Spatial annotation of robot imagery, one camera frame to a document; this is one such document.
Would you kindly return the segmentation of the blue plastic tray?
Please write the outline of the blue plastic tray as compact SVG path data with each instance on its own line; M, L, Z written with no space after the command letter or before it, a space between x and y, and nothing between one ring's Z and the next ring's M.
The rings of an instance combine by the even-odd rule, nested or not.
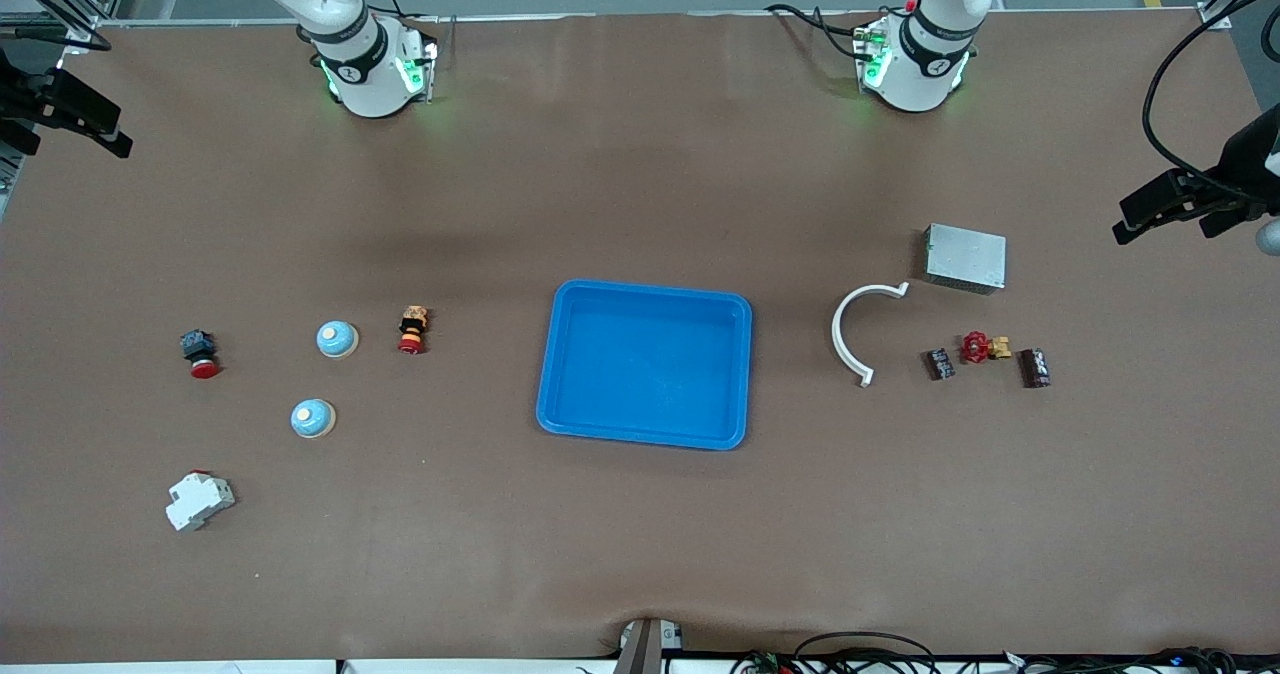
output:
M544 431L730 451L748 434L754 313L703 288L570 279L550 304Z

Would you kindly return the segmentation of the silver metal power supply box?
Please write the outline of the silver metal power supply box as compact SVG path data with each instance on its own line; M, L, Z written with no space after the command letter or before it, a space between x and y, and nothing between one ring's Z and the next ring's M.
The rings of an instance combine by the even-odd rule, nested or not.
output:
M933 223L924 231L924 279L932 285L992 295L1007 283L1007 240L992 233Z

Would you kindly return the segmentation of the red push button switch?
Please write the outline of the red push button switch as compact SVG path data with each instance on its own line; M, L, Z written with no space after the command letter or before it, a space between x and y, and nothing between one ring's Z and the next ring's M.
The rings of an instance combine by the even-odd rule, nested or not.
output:
M212 379L221 372L218 359L218 347L214 338L204 329L191 329L180 338L183 359L189 363L189 373L193 379Z

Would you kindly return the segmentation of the blue bell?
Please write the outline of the blue bell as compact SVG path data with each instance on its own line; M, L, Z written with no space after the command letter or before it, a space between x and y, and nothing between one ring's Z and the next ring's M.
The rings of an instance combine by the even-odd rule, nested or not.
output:
M337 423L337 411L324 399L306 399L293 405L289 425L298 437L316 440L330 434Z
M316 329L314 341L325 358L342 359L357 349L360 333L347 320L329 320Z

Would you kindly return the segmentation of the white circuit breaker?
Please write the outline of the white circuit breaker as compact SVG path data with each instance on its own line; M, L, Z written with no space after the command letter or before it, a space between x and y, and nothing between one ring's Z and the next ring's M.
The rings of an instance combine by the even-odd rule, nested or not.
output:
M174 531L180 533L200 529L211 515L236 504L230 483L201 469L183 474L168 492L170 503L165 514Z

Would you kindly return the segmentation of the white curved pipe clamp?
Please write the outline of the white curved pipe clamp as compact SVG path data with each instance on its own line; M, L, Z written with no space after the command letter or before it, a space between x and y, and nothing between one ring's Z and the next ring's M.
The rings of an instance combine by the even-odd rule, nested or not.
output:
M835 356L841 361L845 368L850 370L851 373L858 379L860 388L869 388L876 379L876 370L868 367L864 361L859 359L858 356L852 354L852 350L847 345L846 338L844 335L844 318L855 301L864 299L868 295L883 295L890 297L890 299L900 301L908 295L910 292L910 281L902 281L900 285L864 285L855 288L855 290L849 292L844 295L838 304L836 306L832 317L829 318L829 340L832 343L832 349Z

